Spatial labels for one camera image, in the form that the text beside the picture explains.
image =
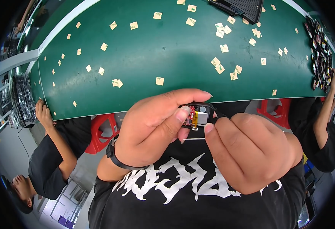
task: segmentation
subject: red circuit board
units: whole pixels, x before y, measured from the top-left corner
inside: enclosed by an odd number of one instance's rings
[[[191,112],[189,114],[189,116],[187,117],[187,119],[184,121],[183,126],[191,126],[192,125],[192,120],[195,114],[195,108],[194,106],[189,106],[191,109]]]

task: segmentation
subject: wristwatch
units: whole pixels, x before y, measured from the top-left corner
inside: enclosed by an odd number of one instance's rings
[[[111,161],[118,167],[123,169],[129,169],[129,170],[141,170],[141,169],[147,169],[149,165],[143,166],[143,167],[132,167],[126,164],[123,164],[118,160],[118,158],[115,156],[115,149],[114,149],[114,139],[111,140],[111,144],[106,149],[106,157],[110,158]]]

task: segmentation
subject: black tray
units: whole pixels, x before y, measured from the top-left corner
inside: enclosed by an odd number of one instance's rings
[[[262,12],[263,0],[209,0],[213,5],[231,16],[241,16],[254,25],[259,22]]]

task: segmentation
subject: cable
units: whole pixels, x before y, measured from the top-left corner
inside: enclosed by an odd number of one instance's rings
[[[23,129],[23,127],[21,128],[21,130],[20,130],[19,132],[17,132],[17,137],[19,138],[20,141],[21,141],[21,138],[20,138],[20,136],[19,136],[19,133],[22,131],[22,129]],[[21,144],[22,144],[22,146],[24,147],[24,149],[25,149],[25,151],[26,151],[26,154],[28,155],[28,161],[29,161],[29,165],[28,165],[28,167],[30,167],[30,157],[29,157],[29,153],[28,153],[28,151],[26,150],[25,145],[22,143],[22,141],[21,141]]]

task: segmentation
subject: black cap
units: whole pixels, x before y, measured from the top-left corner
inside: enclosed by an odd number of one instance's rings
[[[3,175],[1,175],[1,179],[2,179],[3,185],[8,191],[8,194],[10,198],[12,199],[12,202],[15,204],[15,206],[25,214],[29,214],[30,212],[32,212],[33,204],[34,204],[34,197],[32,197],[32,206],[29,207],[23,200],[19,198],[16,191],[12,188],[11,182],[9,182],[9,180],[7,180],[6,177]]]

